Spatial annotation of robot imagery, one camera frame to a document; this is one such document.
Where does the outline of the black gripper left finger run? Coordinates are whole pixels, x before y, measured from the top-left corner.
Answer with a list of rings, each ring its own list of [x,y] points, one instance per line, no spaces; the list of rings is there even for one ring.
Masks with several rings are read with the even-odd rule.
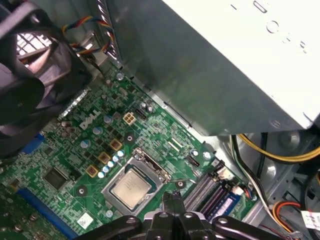
[[[121,216],[82,235],[83,240],[171,240],[175,222],[176,192],[162,196],[162,211],[148,212],[144,220]]]

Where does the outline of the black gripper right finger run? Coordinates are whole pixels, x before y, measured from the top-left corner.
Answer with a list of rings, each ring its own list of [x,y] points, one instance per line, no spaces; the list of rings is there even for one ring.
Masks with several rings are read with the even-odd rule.
[[[272,232],[247,224],[230,216],[215,217],[212,222],[199,216],[198,212],[187,211],[179,191],[174,193],[177,203],[174,213],[178,232],[183,240],[283,240]]]

